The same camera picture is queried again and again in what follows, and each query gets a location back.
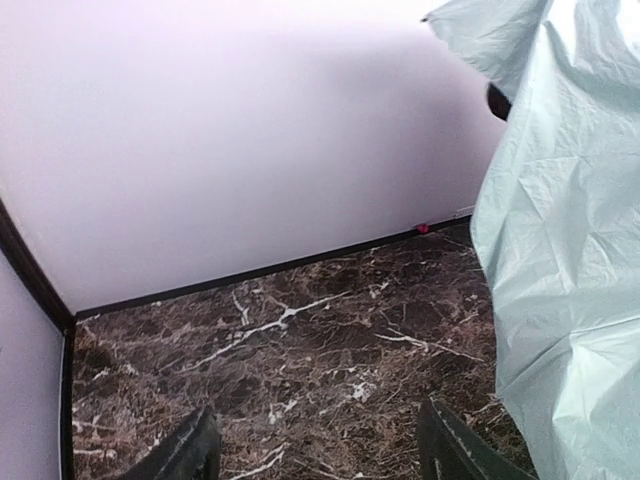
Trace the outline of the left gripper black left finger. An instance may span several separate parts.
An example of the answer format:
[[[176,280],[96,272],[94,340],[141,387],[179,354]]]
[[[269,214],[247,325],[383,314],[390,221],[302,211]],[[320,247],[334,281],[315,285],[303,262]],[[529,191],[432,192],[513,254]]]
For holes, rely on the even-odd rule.
[[[146,458],[143,479],[218,479],[222,435],[209,405],[193,411]]]

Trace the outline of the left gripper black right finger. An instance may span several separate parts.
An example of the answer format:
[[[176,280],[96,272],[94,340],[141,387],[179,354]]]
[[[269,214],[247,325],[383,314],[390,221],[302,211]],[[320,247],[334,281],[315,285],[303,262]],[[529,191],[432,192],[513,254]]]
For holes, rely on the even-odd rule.
[[[471,430],[439,400],[425,399],[417,423],[424,480],[534,480]]]

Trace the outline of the mint and black folding umbrella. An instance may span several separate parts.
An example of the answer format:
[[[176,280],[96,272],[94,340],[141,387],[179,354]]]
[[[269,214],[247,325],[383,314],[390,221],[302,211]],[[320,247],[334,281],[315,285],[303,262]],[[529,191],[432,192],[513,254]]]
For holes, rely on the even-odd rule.
[[[449,1],[426,17],[511,103],[471,237],[496,390],[542,479],[639,475],[639,5]]]

